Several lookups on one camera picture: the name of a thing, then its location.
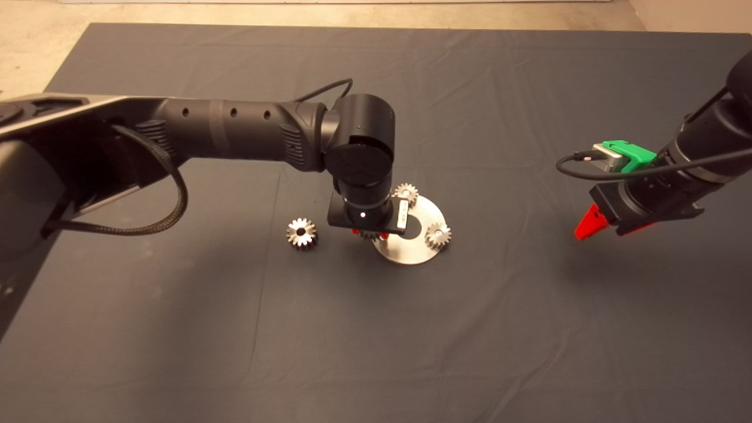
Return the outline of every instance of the circular metal disc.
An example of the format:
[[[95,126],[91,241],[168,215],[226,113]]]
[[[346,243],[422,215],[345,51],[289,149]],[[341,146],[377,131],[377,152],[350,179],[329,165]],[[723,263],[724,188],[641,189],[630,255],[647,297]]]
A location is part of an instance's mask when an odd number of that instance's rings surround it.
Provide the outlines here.
[[[387,259],[400,264],[421,264],[438,254],[438,251],[426,245],[426,231],[432,224],[445,223],[444,215],[431,200],[419,196],[415,205],[408,210],[408,215],[420,222],[420,235],[413,239],[405,239],[398,235],[391,235],[386,241],[373,241],[376,251]]]

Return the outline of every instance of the gear hole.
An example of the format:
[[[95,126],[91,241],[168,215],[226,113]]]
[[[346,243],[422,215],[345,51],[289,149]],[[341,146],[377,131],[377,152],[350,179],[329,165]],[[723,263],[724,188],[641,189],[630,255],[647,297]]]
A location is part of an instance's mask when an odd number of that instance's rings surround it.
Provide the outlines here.
[[[408,227],[405,233],[400,235],[404,239],[415,239],[420,233],[423,232],[423,227],[420,226],[420,221],[413,215],[408,215]]]

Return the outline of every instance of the silver gear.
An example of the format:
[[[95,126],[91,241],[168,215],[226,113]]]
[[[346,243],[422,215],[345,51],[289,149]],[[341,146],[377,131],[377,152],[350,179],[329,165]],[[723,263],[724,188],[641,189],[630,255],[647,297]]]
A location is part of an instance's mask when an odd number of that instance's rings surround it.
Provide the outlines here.
[[[447,224],[433,224],[426,231],[426,245],[434,250],[441,250],[452,239],[452,230]]]
[[[306,218],[297,218],[287,225],[287,241],[299,250],[310,248],[316,244],[318,235],[316,225]]]
[[[407,183],[397,185],[397,188],[394,189],[394,194],[392,194],[392,196],[406,199],[410,207],[415,205],[418,195],[418,189],[415,185]]]
[[[379,239],[381,237],[380,233],[373,232],[372,230],[361,230],[358,231],[358,234],[366,241],[373,241],[374,239]]]

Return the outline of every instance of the robotic arm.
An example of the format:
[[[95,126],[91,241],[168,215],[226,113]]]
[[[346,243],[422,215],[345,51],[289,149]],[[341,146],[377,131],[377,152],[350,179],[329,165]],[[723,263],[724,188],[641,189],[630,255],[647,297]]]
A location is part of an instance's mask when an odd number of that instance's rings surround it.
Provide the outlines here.
[[[65,185],[62,201],[78,213],[168,175],[151,157],[153,151],[128,140],[140,138],[156,144],[175,168],[191,158],[212,157],[284,161],[302,172],[328,170],[335,188],[328,214],[332,226],[405,231],[397,225],[399,203],[390,197],[394,111],[376,96],[343,96],[331,111],[301,101],[68,95],[19,99],[2,110],[0,142],[33,147]]]
[[[618,173],[563,167],[573,160]],[[603,181],[590,190],[595,203],[575,231],[579,239],[609,226],[625,235],[656,222],[697,217],[704,211],[697,200],[752,169],[752,52],[657,154],[625,141],[604,142],[562,158],[556,167],[576,178]]]
[[[332,110],[310,98],[347,83]],[[334,181],[327,221],[403,234],[407,201],[392,198],[395,116],[384,100],[339,81],[291,102],[43,94],[0,103],[0,339],[58,229],[144,235],[187,205],[177,168],[213,157],[284,161]],[[172,175],[175,210],[120,229],[70,221]]]

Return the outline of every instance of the white label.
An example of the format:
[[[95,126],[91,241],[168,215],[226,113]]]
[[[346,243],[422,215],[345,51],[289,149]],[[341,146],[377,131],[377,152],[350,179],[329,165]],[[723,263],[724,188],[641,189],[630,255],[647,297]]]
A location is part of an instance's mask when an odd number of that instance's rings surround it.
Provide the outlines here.
[[[399,213],[397,214],[397,227],[404,229],[408,227],[408,209],[410,203],[406,199],[399,200]]]

